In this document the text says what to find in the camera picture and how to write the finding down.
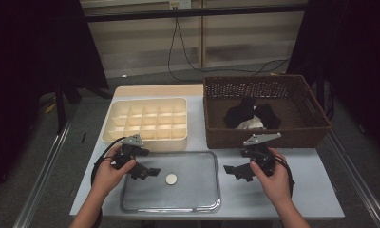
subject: white coin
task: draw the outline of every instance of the white coin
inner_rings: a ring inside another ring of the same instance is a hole
[[[172,185],[172,184],[175,184],[176,181],[178,181],[178,177],[176,177],[176,175],[169,174],[168,176],[166,176],[167,184]]]

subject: wicker basket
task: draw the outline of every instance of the wicker basket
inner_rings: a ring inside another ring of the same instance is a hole
[[[231,129],[224,116],[245,96],[256,105],[269,104],[282,124],[279,129]],[[277,148],[316,148],[331,124],[301,75],[216,77],[204,79],[204,117],[210,149],[241,148],[253,134],[282,137],[268,142]]]

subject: gray floor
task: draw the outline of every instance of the gray floor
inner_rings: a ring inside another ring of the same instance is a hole
[[[260,67],[231,66],[231,68],[251,70],[258,70]],[[249,75],[250,73],[234,71],[201,73],[195,70],[175,72],[178,78],[192,80],[201,80],[204,75],[211,74]],[[109,80],[110,93],[113,93],[117,86],[184,83],[186,82],[177,81],[167,73]],[[110,100],[100,98],[84,89],[80,90],[80,93],[83,95],[83,100],[76,109],[64,145],[28,227],[67,227],[72,221],[69,210],[110,105]],[[74,105],[66,103],[66,109],[67,112],[74,110]],[[55,111],[45,114],[44,110],[45,107],[38,111],[38,118],[30,133],[25,153],[10,170],[7,181],[0,184],[0,227],[12,227],[17,220],[55,140],[57,114]],[[361,133],[358,123],[337,99],[332,125],[346,153],[380,202],[380,150],[375,140],[371,135]],[[317,151],[346,217],[329,221],[309,221],[312,227],[376,227],[366,205],[340,165],[330,139],[325,138],[317,147]],[[140,222],[105,218],[101,227],[140,227]]]

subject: hand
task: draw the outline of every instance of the hand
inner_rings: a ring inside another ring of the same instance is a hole
[[[274,156],[279,156],[286,161],[285,157],[279,154],[276,149],[269,149]],[[250,162],[250,167],[261,182],[265,194],[274,206],[278,206],[280,203],[291,200],[288,173],[284,166],[275,162],[275,171],[271,177],[267,177],[254,161]]]
[[[111,163],[113,163],[113,156],[120,147],[120,145],[114,146],[107,152],[106,159],[102,161],[96,172],[91,191],[102,194],[106,197],[109,192],[119,184],[124,174],[136,165],[135,160],[130,160],[119,170],[114,169],[111,166]]]

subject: glass tray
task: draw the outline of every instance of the glass tray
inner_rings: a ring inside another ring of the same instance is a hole
[[[137,157],[147,168],[160,168],[157,177],[133,180],[126,175],[121,208],[131,212],[213,212],[220,206],[218,162],[211,151],[150,153]],[[166,176],[178,177],[175,184]]]

